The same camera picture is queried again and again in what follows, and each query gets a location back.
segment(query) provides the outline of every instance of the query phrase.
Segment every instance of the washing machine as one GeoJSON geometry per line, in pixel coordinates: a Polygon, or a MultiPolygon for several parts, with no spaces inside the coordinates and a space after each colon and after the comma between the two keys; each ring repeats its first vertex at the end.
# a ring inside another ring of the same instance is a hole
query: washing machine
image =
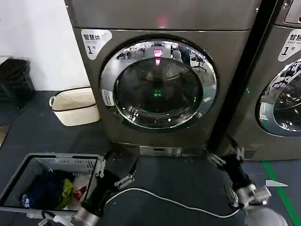
{"type": "Polygon", "coordinates": [[[254,160],[301,158],[301,1],[278,1],[250,77],[217,149],[229,137],[254,160]]]}
{"type": "Polygon", "coordinates": [[[201,155],[260,0],[66,0],[116,148],[201,155]]]}

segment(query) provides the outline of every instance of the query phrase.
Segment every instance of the white label sticker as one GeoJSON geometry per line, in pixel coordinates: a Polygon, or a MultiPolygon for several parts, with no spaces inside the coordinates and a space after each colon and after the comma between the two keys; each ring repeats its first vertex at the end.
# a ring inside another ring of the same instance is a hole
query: white label sticker
{"type": "Polygon", "coordinates": [[[108,30],[83,29],[81,30],[81,37],[88,58],[95,60],[99,51],[111,40],[112,33],[108,30]]]}
{"type": "Polygon", "coordinates": [[[204,102],[207,102],[207,101],[209,101],[211,99],[212,99],[211,97],[207,97],[207,98],[204,99],[204,102]]]}
{"type": "Polygon", "coordinates": [[[106,106],[114,106],[113,92],[102,89],[103,101],[106,106]]]}
{"type": "Polygon", "coordinates": [[[301,50],[301,29],[293,30],[287,37],[278,56],[278,61],[283,62],[301,50]]]}
{"type": "Polygon", "coordinates": [[[262,102],[262,104],[260,105],[259,118],[260,118],[261,120],[266,120],[266,121],[269,120],[269,119],[267,118],[267,116],[265,115],[267,106],[268,106],[268,104],[265,103],[265,102],[262,102]]]}

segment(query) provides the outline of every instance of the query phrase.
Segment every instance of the black crate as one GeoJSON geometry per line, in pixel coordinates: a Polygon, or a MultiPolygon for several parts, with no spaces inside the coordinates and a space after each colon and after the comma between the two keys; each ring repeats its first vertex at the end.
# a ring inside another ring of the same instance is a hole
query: black crate
{"type": "Polygon", "coordinates": [[[0,64],[0,103],[11,102],[21,108],[32,98],[34,88],[29,71],[26,60],[9,58],[0,64]]]}

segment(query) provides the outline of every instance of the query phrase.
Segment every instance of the washing machine door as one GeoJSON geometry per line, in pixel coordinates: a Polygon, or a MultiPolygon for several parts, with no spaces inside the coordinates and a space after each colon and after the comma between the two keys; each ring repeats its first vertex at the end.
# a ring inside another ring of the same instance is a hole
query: washing machine door
{"type": "Polygon", "coordinates": [[[203,117],[216,95],[208,57],[186,43],[143,40],[126,46],[101,72],[103,101],[128,126],[168,130],[203,117]]]}
{"type": "Polygon", "coordinates": [[[287,65],[263,92],[258,107],[260,124],[269,133],[301,136],[301,59],[287,65]]]}

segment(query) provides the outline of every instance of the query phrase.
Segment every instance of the clothes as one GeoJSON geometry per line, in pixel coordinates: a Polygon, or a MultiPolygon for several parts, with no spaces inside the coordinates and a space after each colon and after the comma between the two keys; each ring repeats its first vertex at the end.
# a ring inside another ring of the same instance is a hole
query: clothes
{"type": "Polygon", "coordinates": [[[62,170],[38,175],[22,195],[21,205],[31,209],[55,209],[62,201],[65,179],[73,181],[74,176],[62,170]]]}
{"type": "Polygon", "coordinates": [[[55,210],[61,210],[65,206],[67,206],[72,201],[72,195],[73,195],[73,184],[69,179],[65,179],[63,192],[61,195],[61,202],[57,207],[55,207],[55,210]]]}
{"type": "Polygon", "coordinates": [[[79,210],[80,204],[84,201],[87,193],[91,177],[88,175],[80,175],[75,177],[73,181],[73,198],[71,203],[68,204],[68,210],[79,210]]]}

